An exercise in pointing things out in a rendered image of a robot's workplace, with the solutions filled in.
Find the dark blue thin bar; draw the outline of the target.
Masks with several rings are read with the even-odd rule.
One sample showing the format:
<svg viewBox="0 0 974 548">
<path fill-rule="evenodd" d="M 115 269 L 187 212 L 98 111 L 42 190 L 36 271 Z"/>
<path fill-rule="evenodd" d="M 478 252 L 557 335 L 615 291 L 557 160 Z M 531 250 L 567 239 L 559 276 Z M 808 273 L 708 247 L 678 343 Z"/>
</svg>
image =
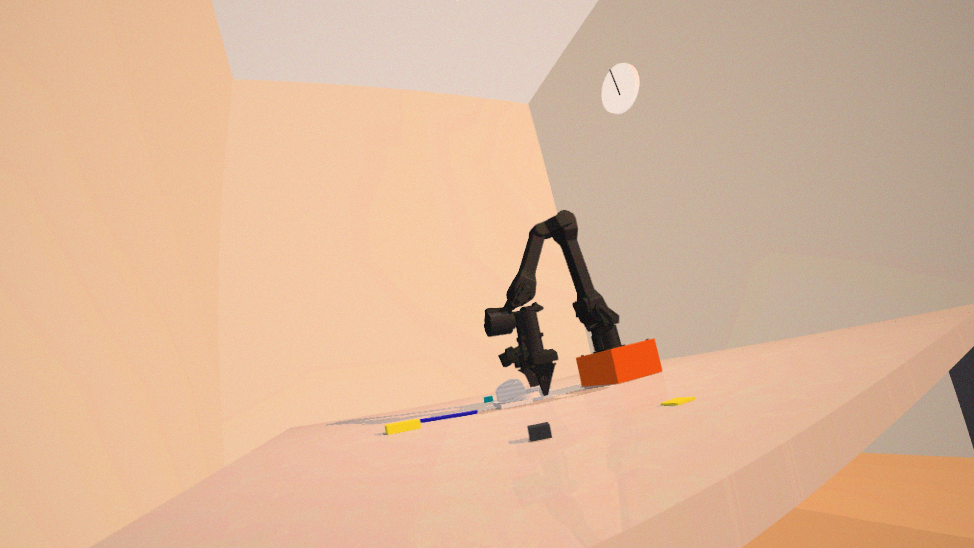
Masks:
<svg viewBox="0 0 974 548">
<path fill-rule="evenodd" d="M 477 413 L 477 410 L 476 411 L 470 410 L 470 411 L 466 411 L 466 412 L 455 413 L 455 414 L 450 414 L 450 415 L 444 415 L 444 416 L 439 416 L 439 417 L 423 418 L 423 419 L 420 419 L 420 423 L 425 423 L 425 422 L 430 422 L 430 421 L 436 421 L 436 420 L 440 420 L 440 419 L 457 418 L 457 417 L 472 415 L 472 414 L 476 414 L 476 413 Z"/>
</svg>

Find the yellow rectangular block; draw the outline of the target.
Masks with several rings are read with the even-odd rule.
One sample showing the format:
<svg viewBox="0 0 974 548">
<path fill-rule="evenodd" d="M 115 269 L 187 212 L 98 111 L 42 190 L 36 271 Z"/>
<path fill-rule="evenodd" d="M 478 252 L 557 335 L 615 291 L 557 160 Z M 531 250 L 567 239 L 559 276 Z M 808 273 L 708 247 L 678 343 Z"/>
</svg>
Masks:
<svg viewBox="0 0 974 548">
<path fill-rule="evenodd" d="M 398 423 L 386 424 L 385 425 L 385 432 L 387 434 L 396 434 L 396 433 L 404 432 L 404 431 L 407 431 L 407 430 L 412 431 L 412 430 L 416 430 L 416 429 L 420 429 L 420 428 L 421 428 L 421 426 L 420 426 L 420 420 L 417 420 L 417 419 L 410 420 L 410 421 L 409 420 L 406 420 L 406 421 L 401 421 L 401 422 L 398 422 Z"/>
</svg>

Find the yellow flat plate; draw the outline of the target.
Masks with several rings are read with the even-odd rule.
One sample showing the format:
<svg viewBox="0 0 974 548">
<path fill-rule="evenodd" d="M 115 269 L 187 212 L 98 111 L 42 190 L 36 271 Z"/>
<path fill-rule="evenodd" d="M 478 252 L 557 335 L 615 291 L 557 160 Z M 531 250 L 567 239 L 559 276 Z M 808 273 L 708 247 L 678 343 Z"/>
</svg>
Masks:
<svg viewBox="0 0 974 548">
<path fill-rule="evenodd" d="M 690 397 L 690 398 L 677 397 L 677 398 L 671 399 L 670 401 L 666 401 L 666 402 L 660 403 L 660 404 L 661 405 L 676 406 L 676 405 L 681 405 L 683 403 L 687 403 L 687 402 L 693 401 L 693 400 L 695 400 L 695 397 Z"/>
</svg>

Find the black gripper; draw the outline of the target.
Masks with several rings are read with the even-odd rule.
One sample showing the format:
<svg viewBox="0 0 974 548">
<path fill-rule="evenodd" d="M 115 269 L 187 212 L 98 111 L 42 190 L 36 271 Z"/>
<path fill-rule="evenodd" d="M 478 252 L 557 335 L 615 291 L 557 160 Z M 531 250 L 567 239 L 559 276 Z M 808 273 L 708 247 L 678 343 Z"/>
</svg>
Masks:
<svg viewBox="0 0 974 548">
<path fill-rule="evenodd" d="M 526 344 L 529 356 L 527 361 L 517 361 L 515 362 L 515 369 L 523 373 L 530 385 L 530 387 L 540 386 L 543 395 L 547 396 L 551 382 L 553 378 L 553 373 L 555 369 L 556 362 L 559 361 L 558 354 L 554 349 L 544 349 L 541 337 L 543 332 L 540 329 L 529 330 L 520 332 L 517 334 L 516 339 L 519 344 L 521 340 Z"/>
</svg>

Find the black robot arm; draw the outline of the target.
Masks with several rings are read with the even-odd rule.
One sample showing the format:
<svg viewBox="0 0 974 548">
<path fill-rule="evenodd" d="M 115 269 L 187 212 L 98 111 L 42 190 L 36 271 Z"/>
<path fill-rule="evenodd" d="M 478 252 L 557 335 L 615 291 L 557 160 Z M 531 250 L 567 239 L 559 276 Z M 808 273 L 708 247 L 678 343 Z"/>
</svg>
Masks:
<svg viewBox="0 0 974 548">
<path fill-rule="evenodd" d="M 561 247 L 577 293 L 577 301 L 572 303 L 576 317 L 592 333 L 593 353 L 625 346 L 621 344 L 615 325 L 619 323 L 620 316 L 607 307 L 605 299 L 594 289 L 577 236 L 576 217 L 567 210 L 537 223 L 530 230 L 519 271 L 507 290 L 504 307 L 485 310 L 484 329 L 488 337 L 509 335 L 515 328 L 517 334 L 540 329 L 537 313 L 544 307 L 537 302 L 531 306 L 521 306 L 536 295 L 536 270 L 543 244 L 545 239 L 553 238 Z M 521 307 L 520 311 L 512 312 L 517 307 Z M 505 348 L 505 352 L 498 355 L 505 368 L 522 359 L 527 361 L 528 356 L 523 340 L 521 344 L 518 341 L 517 347 Z"/>
</svg>

